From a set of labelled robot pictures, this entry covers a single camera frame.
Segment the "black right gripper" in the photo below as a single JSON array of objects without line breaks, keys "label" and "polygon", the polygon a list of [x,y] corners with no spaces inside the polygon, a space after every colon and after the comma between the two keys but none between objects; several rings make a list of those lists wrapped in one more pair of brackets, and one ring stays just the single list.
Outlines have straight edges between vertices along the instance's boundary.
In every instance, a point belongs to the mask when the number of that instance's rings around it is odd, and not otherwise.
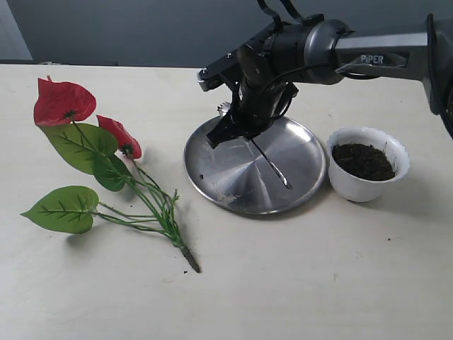
[{"label": "black right gripper", "polygon": [[211,148],[239,137],[253,139],[284,115],[304,81],[304,25],[272,23],[229,55],[201,69],[203,91],[231,90],[226,114],[207,133]]}]

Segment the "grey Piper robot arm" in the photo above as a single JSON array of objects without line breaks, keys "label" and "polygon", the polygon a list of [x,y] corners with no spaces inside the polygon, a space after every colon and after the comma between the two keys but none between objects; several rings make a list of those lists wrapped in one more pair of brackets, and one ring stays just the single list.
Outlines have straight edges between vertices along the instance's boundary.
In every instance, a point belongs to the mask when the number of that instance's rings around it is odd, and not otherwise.
[{"label": "grey Piper robot arm", "polygon": [[217,147],[252,139],[288,110],[297,84],[334,85],[345,78],[420,81],[430,110],[452,130],[452,21],[429,15],[420,25],[360,33],[315,15],[272,23],[198,73],[200,87],[229,87],[226,115],[207,133]]}]

